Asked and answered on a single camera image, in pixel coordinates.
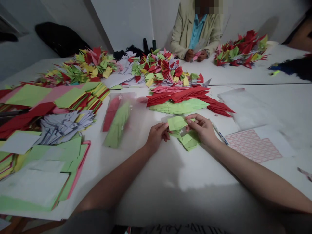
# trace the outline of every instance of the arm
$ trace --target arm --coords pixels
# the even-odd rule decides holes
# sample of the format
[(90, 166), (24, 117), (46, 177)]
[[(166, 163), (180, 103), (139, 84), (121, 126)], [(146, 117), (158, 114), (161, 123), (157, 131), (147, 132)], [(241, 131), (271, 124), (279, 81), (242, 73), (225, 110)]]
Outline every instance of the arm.
[(194, 114), (186, 117), (188, 127), (237, 178), (254, 194), (282, 207), (311, 213), (312, 201), (279, 175), (236, 152), (215, 135), (210, 120)]
[(223, 22), (223, 15), (217, 14), (212, 31), (211, 31), (209, 45), (203, 49), (207, 51), (208, 57), (216, 51), (219, 44), (221, 43), (222, 22)]
[(161, 140), (170, 140), (167, 128), (167, 123), (153, 126), (146, 144), (101, 179), (83, 198), (73, 214), (92, 209), (110, 210), (117, 205), (147, 161), (158, 150)]
[(180, 39), (182, 35), (182, 10), (181, 3), (179, 5), (178, 15), (176, 16), (175, 25), (173, 27), (172, 36), (171, 36), (171, 52), (176, 54), (180, 59), (185, 58), (185, 54), (188, 49), (180, 46)]

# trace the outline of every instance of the beige jacket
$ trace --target beige jacket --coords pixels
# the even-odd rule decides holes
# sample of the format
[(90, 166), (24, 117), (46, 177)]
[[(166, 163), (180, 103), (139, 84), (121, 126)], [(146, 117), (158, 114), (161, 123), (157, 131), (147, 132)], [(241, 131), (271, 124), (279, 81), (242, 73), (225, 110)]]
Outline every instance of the beige jacket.
[[(173, 27), (171, 38), (171, 52), (179, 58), (184, 59), (189, 49), (192, 39), (193, 25), (195, 20), (195, 0), (181, 0), (178, 15)], [(202, 38), (208, 41), (207, 46), (203, 48), (208, 53), (208, 57), (216, 51), (221, 42), (223, 15), (208, 14), (204, 27), (202, 29)]]

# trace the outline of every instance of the forearm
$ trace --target forearm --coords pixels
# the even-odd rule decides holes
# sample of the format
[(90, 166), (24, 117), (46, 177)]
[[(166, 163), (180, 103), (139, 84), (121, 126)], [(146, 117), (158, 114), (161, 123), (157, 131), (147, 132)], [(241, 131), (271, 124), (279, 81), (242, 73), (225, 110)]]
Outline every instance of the forearm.
[(312, 201), (279, 175), (220, 141), (210, 149), (252, 193), (275, 204), (312, 213)]
[(153, 153), (143, 146), (101, 179), (73, 213), (91, 209), (112, 209), (122, 198)]

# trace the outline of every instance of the red paper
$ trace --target red paper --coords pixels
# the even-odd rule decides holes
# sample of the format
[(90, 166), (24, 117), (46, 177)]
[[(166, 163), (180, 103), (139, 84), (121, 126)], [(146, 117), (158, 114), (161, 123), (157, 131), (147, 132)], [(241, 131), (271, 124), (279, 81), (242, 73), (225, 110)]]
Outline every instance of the red paper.
[(107, 132), (110, 129), (113, 119), (119, 108), (120, 102), (121, 100), (119, 100), (119, 97), (117, 96), (111, 101), (109, 107), (107, 108), (107, 112), (106, 112), (104, 124), (103, 124), (103, 132)]

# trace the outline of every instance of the pen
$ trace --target pen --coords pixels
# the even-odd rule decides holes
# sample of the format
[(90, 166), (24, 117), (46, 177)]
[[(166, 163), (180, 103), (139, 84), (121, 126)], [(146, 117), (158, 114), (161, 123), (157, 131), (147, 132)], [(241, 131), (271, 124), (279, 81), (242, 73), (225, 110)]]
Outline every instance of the pen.
[(218, 130), (217, 126), (213, 123), (212, 123), (212, 126), (214, 127), (215, 131), (218, 133), (219, 137), (223, 140), (223, 142), (226, 144), (226, 145), (229, 145), (227, 140), (224, 138), (224, 136), (222, 135), (222, 133)]

